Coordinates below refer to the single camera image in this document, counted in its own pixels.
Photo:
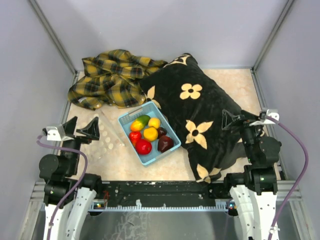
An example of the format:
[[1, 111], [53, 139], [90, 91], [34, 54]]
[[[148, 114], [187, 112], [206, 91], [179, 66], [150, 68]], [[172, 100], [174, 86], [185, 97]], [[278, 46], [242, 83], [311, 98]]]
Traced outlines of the black floral pillow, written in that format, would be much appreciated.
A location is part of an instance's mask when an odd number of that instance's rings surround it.
[[200, 69], [191, 54], [178, 56], [139, 85], [187, 150], [196, 182], [212, 183], [222, 170], [246, 157], [240, 133], [222, 129], [223, 110], [237, 116], [241, 107]]

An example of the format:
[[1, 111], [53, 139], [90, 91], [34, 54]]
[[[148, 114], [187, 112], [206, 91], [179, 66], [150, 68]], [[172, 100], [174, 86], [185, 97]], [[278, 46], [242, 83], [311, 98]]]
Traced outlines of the clear zip top bag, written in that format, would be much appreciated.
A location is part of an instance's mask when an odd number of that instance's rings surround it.
[[84, 113], [77, 123], [77, 128], [84, 128], [91, 120], [98, 117], [99, 140], [93, 140], [89, 145], [81, 147], [88, 159], [97, 160], [113, 154], [116, 150], [122, 150], [126, 144], [116, 130], [115, 124], [107, 117], [107, 114], [99, 109], [95, 113]]

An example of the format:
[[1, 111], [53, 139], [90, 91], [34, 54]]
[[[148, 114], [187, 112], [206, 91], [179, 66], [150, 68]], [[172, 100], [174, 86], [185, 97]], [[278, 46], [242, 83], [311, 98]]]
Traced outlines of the red wax apple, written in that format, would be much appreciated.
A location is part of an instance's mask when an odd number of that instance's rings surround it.
[[137, 142], [142, 138], [142, 134], [140, 131], [131, 131], [128, 136], [130, 142], [134, 147], [136, 146]]

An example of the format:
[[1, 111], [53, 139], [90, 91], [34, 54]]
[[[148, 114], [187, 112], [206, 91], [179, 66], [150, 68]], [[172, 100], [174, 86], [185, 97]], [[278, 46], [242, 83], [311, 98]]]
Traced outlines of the light blue plastic basket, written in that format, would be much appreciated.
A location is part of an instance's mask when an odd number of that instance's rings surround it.
[[169, 122], [166, 120], [165, 116], [161, 113], [161, 111], [156, 107], [156, 105], [149, 101], [147, 103], [144, 103], [141, 106], [138, 106], [136, 109], [131, 110], [120, 117], [118, 117], [118, 122], [122, 128], [122, 131], [125, 133], [125, 136], [128, 140], [129, 139], [129, 133], [130, 133], [130, 126], [133, 123], [133, 121], [142, 115], [148, 115], [152, 118], [158, 118], [161, 123], [161, 127], [163, 127], [165, 130], [167, 130], [167, 136], [170, 137], [173, 140], [173, 147], [169, 150], [165, 151], [164, 153], [161, 153], [158, 151], [158, 140], [155, 140], [151, 143], [152, 150], [147, 155], [141, 155], [139, 154], [133, 144], [129, 142], [130, 147], [134, 150], [135, 155], [139, 158], [140, 162], [144, 166], [148, 166], [151, 163], [161, 160], [167, 155], [171, 154], [175, 150], [177, 150], [181, 146], [181, 141], [178, 138], [175, 131], [170, 126]]

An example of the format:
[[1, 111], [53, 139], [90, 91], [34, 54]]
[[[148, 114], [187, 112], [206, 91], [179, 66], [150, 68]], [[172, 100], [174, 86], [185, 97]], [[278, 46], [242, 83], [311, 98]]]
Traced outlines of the small yellow fruit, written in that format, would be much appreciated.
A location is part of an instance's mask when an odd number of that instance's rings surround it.
[[158, 129], [161, 126], [161, 121], [159, 118], [152, 117], [148, 121], [148, 126], [149, 127], [154, 127], [155, 129]]

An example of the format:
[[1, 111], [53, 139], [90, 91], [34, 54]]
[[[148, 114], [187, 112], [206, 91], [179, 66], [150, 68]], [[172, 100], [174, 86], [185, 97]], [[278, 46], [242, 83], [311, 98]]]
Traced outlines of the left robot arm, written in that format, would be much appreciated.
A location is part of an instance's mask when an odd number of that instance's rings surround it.
[[64, 124], [47, 126], [36, 140], [41, 147], [60, 151], [43, 156], [38, 165], [39, 177], [45, 181], [45, 240], [78, 240], [93, 200], [104, 192], [99, 175], [83, 171], [78, 180], [72, 179], [80, 157], [88, 167], [81, 146], [100, 139], [98, 117], [81, 129], [76, 128], [77, 120], [75, 116]]

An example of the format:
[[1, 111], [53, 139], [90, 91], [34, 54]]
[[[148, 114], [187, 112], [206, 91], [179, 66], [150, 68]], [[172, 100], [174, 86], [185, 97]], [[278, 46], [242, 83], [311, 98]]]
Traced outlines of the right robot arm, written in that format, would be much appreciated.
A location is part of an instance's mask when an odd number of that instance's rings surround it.
[[224, 131], [239, 133], [248, 160], [243, 173], [228, 173], [223, 180], [224, 194], [234, 201], [240, 240], [277, 240], [279, 229], [273, 223], [278, 193], [274, 168], [279, 161], [281, 142], [263, 134], [265, 125], [280, 119], [277, 110], [263, 110], [254, 115], [245, 110], [234, 115], [222, 110]]

